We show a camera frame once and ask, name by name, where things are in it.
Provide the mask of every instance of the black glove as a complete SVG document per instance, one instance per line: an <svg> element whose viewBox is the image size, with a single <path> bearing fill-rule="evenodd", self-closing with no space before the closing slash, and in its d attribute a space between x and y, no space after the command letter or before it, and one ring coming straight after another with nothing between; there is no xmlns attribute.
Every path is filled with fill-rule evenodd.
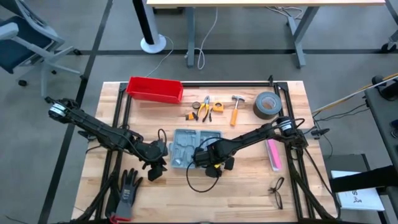
<svg viewBox="0 0 398 224"><path fill-rule="evenodd" d="M142 182L142 177L138 178L136 182L138 171L131 169L127 174L127 170L123 171L121 179L121 193L120 201L114 214L114 219L117 221L130 221L132 217L131 207L136 199L136 193L139 185Z"/></svg>

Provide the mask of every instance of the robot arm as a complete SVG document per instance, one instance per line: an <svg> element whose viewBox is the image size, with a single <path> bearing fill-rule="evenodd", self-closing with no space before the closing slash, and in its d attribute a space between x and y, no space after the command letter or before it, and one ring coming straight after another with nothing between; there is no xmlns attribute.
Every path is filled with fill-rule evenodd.
<svg viewBox="0 0 398 224"><path fill-rule="evenodd" d="M144 138L134 131L124 128L113 128L104 122L85 113L78 104L70 99L52 100L53 106L49 116L63 124L71 123L96 136L98 142L111 151L123 151L137 156L144 161L143 169L151 166L148 179L155 180L167 169L163 157L168 154L165 143L158 139L150 144L144 143Z"/></svg>
<svg viewBox="0 0 398 224"><path fill-rule="evenodd" d="M281 134L276 134L276 129L280 129ZM283 116L232 140L217 140L208 145L206 151L198 147L194 153L193 161L197 167L216 166L233 159L232 156L238 150L266 139L275 139L276 141L289 143L293 147L304 148L308 146L303 132L296 128L294 121L289 117Z"/></svg>

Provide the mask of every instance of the gray carpet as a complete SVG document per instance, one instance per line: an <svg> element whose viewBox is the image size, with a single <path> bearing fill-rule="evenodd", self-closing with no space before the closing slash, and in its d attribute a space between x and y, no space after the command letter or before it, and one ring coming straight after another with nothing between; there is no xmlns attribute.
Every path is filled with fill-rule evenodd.
<svg viewBox="0 0 398 224"><path fill-rule="evenodd" d="M107 0L30 0L27 3L64 38L68 45L91 50ZM197 10L197 44L210 28L213 8ZM0 19L10 14L0 7ZM187 31L184 15L158 15L159 30L169 36L175 49L186 49ZM378 49L397 26L385 7L323 7L304 37L305 49ZM99 46L100 50L139 50L142 33L130 1L115 1ZM206 49L291 49L285 17L264 8L223 8L216 28L205 44ZM147 75L163 55L97 56L91 71L82 108L93 114L103 82L127 81ZM176 80L303 80L310 106L314 110L368 84L375 75L387 76L398 71L398 55L349 54L306 55L307 66L295 68L294 55L207 55L203 70L187 69L183 55L171 55L153 77ZM85 70L88 56L68 56L62 61ZM23 222L36 223L49 187L66 126L47 116L49 105L40 99L38 76L21 88L15 75L0 70L0 222L14 223L8 215ZM49 94L53 98L76 97L80 79L66 73L51 77ZM348 111L361 104L362 95L320 114L326 117ZM371 168L389 164L389 158L370 112L320 123L331 128L328 138L334 154L365 153ZM324 155L330 146L322 138ZM50 223L67 221L72 213L84 162L86 141L74 134L64 172L55 197ZM396 223L389 212L391 223ZM377 216L369 215L369 223ZM351 221L364 221L359 212L346 212Z"/></svg>

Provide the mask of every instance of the gray office chair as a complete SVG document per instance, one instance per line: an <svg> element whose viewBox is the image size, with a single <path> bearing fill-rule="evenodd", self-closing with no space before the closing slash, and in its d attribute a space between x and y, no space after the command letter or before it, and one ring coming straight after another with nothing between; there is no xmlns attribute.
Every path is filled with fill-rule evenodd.
<svg viewBox="0 0 398 224"><path fill-rule="evenodd" d="M17 15L0 22L0 67L13 74L18 66L41 66L43 98L47 96L47 79L50 72L55 74L56 70L63 70L81 75L79 71L55 64L69 52L81 55L80 51L69 47L56 53L65 41L34 14L23 0L0 0L0 6ZM26 86L27 82L22 77L19 78L18 84Z"/></svg>

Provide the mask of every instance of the plastic packaging tray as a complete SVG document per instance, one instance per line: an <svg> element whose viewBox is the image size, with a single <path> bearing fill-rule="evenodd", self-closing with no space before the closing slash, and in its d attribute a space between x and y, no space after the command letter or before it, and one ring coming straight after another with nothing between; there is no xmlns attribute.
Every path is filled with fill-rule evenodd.
<svg viewBox="0 0 398 224"><path fill-rule="evenodd" d="M174 131L174 142L170 144L171 166L174 168L187 168L192 162L192 156L195 148L198 147L205 139L210 137L222 137L221 131L193 130L193 129L176 129ZM210 139L203 143L202 148L206 147L217 139Z"/></svg>

